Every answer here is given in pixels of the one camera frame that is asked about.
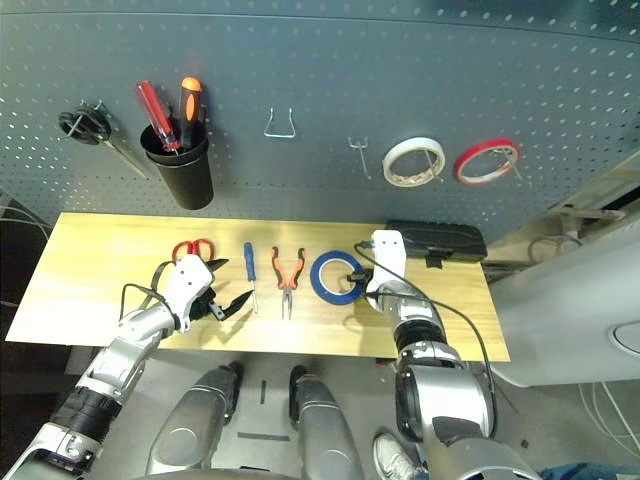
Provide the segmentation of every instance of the pliers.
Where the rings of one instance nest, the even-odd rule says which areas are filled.
[[[298,288],[298,277],[302,273],[302,269],[304,268],[304,257],[305,252],[304,248],[298,249],[298,263],[296,264],[296,268],[291,275],[291,278],[287,280],[287,274],[282,268],[282,264],[280,263],[280,259],[278,258],[278,247],[273,247],[271,249],[271,265],[273,266],[273,271],[276,272],[276,277],[278,278],[278,288],[282,290],[282,319],[284,320],[284,305],[287,304],[287,309],[289,310],[289,320],[291,320],[291,310],[293,309],[293,291]]]

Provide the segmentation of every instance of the wooden table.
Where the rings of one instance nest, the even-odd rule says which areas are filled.
[[[164,340],[162,347],[395,357],[388,318],[363,299],[347,306],[330,305],[316,296],[309,280],[311,265],[319,255],[343,250],[356,256],[353,244],[369,240],[377,228],[381,226],[63,213],[7,340],[108,345],[117,332],[122,286],[127,282],[148,286],[156,266],[170,258],[174,245],[206,237],[215,244],[216,258],[230,260],[215,273],[213,284],[216,300],[223,306],[249,289],[243,244],[253,243],[259,312],[253,314],[249,300],[229,320],[217,322],[209,315],[193,322],[186,334],[176,333]],[[270,261],[274,245],[280,248],[287,272],[295,265],[297,249],[304,247],[307,252],[291,320],[281,319],[282,294]],[[406,275],[432,298],[471,317],[492,360],[509,360],[479,264],[446,262],[437,270],[426,269],[423,260],[410,259]],[[142,294],[128,290],[125,311],[141,300]],[[471,329],[448,311],[441,309],[440,314],[451,345],[464,359],[480,360]]]

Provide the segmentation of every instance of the blue screwdriver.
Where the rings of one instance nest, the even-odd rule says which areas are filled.
[[[253,313],[258,313],[258,299],[256,298],[256,270],[253,265],[253,247],[251,242],[244,244],[244,263],[247,267],[247,279],[253,289]]]

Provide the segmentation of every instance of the screwdriver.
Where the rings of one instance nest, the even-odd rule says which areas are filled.
[[[250,242],[244,244],[244,263],[247,267],[247,279],[253,289],[253,313],[258,313],[258,299],[256,298],[256,270],[253,265],[253,246]]]
[[[180,87],[180,142],[184,151],[193,147],[193,128],[200,116],[202,84],[195,77],[184,77]]]
[[[144,80],[136,85],[136,93],[138,94],[138,100],[140,105],[147,114],[153,131],[156,132],[158,138],[162,141],[162,148],[165,152],[171,152],[178,155],[178,148],[180,142],[173,134],[173,128],[171,123],[164,113],[162,104],[156,96],[156,92],[153,89],[153,85],[150,81]]]

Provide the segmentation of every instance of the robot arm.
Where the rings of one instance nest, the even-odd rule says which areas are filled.
[[[111,422],[138,383],[145,360],[162,339],[176,330],[189,330],[194,302],[206,298],[208,309],[223,319],[248,298],[243,294],[226,310],[213,301],[215,293],[209,288],[213,270],[225,262],[216,260],[208,265],[197,255],[179,260],[162,301],[121,320],[118,336],[96,356],[4,479],[69,480],[87,472],[101,453]]]
[[[376,262],[404,276],[399,232],[372,236]],[[366,288],[373,308],[391,318],[398,350],[396,419],[409,440],[422,442],[433,480],[539,480],[512,449],[490,438],[487,402],[447,337],[435,306],[421,292],[376,266]]]

